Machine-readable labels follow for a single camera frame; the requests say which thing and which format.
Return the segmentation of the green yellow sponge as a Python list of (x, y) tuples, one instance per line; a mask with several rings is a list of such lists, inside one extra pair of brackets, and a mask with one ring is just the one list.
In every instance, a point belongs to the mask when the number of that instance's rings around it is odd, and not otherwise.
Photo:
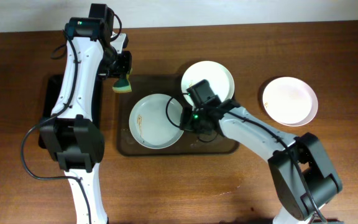
[(132, 87), (129, 81), (129, 76), (132, 73), (130, 69), (127, 73), (120, 74), (118, 80), (113, 84), (112, 90), (115, 93), (129, 93), (132, 91)]

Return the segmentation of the cream white plate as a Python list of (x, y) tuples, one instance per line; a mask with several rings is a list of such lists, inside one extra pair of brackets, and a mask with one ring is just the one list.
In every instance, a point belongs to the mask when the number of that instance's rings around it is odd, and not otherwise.
[(221, 101), (234, 96), (235, 85), (230, 71), (213, 61), (201, 61), (191, 65), (181, 78), (181, 91), (185, 93), (189, 87), (202, 80), (209, 82), (212, 91)]

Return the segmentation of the pale green plate with sauce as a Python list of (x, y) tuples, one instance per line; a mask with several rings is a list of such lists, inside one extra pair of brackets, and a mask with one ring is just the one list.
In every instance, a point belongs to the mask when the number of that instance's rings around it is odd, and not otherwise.
[(164, 149), (176, 143), (183, 131), (180, 123), (182, 105), (168, 95), (156, 93), (139, 100), (129, 116), (134, 139), (149, 149)]

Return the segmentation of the pink plate with sauce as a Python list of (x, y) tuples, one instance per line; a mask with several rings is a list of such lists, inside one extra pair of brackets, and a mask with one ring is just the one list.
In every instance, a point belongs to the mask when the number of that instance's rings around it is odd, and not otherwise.
[(270, 81), (262, 92), (262, 105), (274, 121), (291, 127), (310, 123), (319, 108), (312, 87), (295, 77), (279, 77)]

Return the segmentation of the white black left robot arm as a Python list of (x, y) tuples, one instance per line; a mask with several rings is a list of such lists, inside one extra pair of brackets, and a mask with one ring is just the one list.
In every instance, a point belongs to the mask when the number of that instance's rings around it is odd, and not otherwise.
[(69, 181), (77, 223), (108, 223), (99, 167), (104, 136), (99, 130), (102, 80), (115, 78), (116, 93), (130, 92), (132, 55), (127, 35), (114, 32), (116, 15), (73, 17), (66, 24), (67, 63), (50, 117), (38, 125), (40, 140)]

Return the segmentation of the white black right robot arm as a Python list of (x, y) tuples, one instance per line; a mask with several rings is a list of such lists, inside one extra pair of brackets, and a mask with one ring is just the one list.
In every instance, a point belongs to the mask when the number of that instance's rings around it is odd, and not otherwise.
[(314, 134), (279, 131), (232, 100), (185, 107), (180, 129), (197, 134), (216, 131), (261, 157), (269, 166), (282, 204), (274, 223), (312, 223), (314, 218), (329, 223), (321, 208), (342, 190), (342, 182)]

